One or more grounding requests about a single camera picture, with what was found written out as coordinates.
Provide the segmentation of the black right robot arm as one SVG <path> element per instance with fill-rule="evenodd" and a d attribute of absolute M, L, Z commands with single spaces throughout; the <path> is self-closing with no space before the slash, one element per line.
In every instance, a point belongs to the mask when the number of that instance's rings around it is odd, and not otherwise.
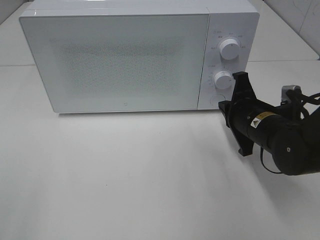
<path fill-rule="evenodd" d="M 281 103 L 259 100 L 247 72 L 233 74 L 231 100 L 219 102 L 226 126 L 235 137 L 242 156 L 260 151 L 271 153 L 279 174 L 298 176 L 320 171 L 320 110 L 309 113 L 306 104 L 320 105 L 319 93 L 307 96 L 298 85 L 281 89 Z"/>

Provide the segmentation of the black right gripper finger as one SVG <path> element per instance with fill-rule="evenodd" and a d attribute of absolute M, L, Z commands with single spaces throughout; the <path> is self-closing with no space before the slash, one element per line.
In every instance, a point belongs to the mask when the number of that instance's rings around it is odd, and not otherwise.
<path fill-rule="evenodd" d="M 232 131 L 232 134 L 234 135 L 234 137 L 235 137 L 235 139 L 236 139 L 236 141 L 238 143 L 238 146 L 239 146 L 238 152 L 240 153 L 240 155 L 242 155 L 243 157 L 252 155 L 253 154 L 254 141 L 249 139 L 247 136 L 245 136 L 244 134 L 239 132 L 234 127 L 231 128 L 231 131 Z"/>
<path fill-rule="evenodd" d="M 256 100 L 257 97 L 249 80 L 249 74 L 244 71 L 232 74 L 235 85 L 232 94 L 232 100 L 250 99 Z"/>

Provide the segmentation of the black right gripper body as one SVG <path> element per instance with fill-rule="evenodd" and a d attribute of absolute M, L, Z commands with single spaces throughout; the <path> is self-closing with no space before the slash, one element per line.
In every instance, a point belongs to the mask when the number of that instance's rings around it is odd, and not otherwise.
<path fill-rule="evenodd" d="M 288 111 L 258 99 L 218 103 L 228 128 L 235 128 L 262 148 L 288 146 Z"/>

